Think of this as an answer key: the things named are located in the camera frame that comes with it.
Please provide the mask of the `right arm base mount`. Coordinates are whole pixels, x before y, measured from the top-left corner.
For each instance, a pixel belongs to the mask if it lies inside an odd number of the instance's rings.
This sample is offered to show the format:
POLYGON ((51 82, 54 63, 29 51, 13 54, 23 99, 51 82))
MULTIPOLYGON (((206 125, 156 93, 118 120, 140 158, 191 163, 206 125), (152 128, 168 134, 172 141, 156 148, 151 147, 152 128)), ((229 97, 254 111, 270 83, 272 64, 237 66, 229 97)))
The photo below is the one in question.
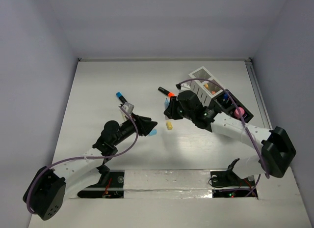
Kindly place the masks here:
POLYGON ((208 184, 213 188, 213 198, 258 198, 254 176, 241 179, 234 172, 235 159, 225 171, 211 171, 208 184))

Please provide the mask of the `black highlighter orange cap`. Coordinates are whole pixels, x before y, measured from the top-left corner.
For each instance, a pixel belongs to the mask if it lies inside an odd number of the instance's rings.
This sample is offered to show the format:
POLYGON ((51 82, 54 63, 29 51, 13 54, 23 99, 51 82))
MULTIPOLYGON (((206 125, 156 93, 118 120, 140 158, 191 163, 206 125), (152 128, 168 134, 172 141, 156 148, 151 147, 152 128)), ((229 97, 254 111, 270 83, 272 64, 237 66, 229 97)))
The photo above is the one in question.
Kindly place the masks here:
POLYGON ((168 91, 162 87, 159 87, 158 91, 161 92, 162 94, 166 95, 167 97, 175 96, 172 92, 170 92, 170 91, 168 91))

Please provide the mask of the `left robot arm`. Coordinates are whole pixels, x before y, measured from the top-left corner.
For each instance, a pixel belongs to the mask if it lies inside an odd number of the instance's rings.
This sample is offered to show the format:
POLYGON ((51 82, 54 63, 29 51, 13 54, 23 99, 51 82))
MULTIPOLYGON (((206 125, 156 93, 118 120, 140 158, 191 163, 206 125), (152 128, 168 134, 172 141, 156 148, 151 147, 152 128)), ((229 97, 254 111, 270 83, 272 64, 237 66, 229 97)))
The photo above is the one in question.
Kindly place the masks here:
POLYGON ((135 140, 145 137, 156 126, 156 121, 136 114, 129 115, 121 124, 115 120, 106 122, 99 138, 83 155, 63 159, 37 171, 23 196, 28 212, 46 221, 59 211, 71 193, 91 184, 107 184, 105 164, 120 156, 117 145, 132 134, 135 140))

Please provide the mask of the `light blue marker pen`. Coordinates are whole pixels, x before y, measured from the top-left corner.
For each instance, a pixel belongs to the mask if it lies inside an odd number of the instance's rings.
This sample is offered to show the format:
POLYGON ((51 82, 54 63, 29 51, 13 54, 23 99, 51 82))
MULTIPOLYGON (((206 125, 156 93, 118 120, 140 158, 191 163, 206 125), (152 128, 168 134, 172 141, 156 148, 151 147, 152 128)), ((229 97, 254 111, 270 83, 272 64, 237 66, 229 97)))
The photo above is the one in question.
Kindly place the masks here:
POLYGON ((164 101, 164 107, 165 107, 165 109, 167 109, 168 106, 169 106, 169 99, 166 98, 165 101, 164 101))

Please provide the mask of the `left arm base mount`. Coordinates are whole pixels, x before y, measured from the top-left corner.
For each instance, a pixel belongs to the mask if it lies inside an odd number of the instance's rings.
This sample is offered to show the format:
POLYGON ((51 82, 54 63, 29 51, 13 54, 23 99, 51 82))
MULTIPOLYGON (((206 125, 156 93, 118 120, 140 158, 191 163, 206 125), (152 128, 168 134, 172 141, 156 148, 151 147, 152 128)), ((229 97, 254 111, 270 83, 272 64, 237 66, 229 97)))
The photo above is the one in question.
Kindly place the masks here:
POLYGON ((110 170, 106 165, 97 168, 100 179, 96 184, 78 192, 80 199, 122 199, 124 197, 124 170, 110 170))

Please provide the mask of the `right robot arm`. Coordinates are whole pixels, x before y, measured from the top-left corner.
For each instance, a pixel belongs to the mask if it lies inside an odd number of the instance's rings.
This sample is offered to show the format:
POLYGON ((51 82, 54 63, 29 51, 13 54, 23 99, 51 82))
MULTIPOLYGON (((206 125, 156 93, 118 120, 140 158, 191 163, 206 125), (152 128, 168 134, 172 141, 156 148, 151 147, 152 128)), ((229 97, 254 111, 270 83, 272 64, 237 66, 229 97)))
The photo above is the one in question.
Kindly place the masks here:
POLYGON ((171 97, 164 115, 173 120, 186 118, 200 129, 227 136, 256 151, 251 157, 235 159, 228 167, 226 180, 232 185, 257 174, 282 178, 296 155, 285 129, 265 129, 242 123, 217 108, 203 106, 190 90, 171 97))

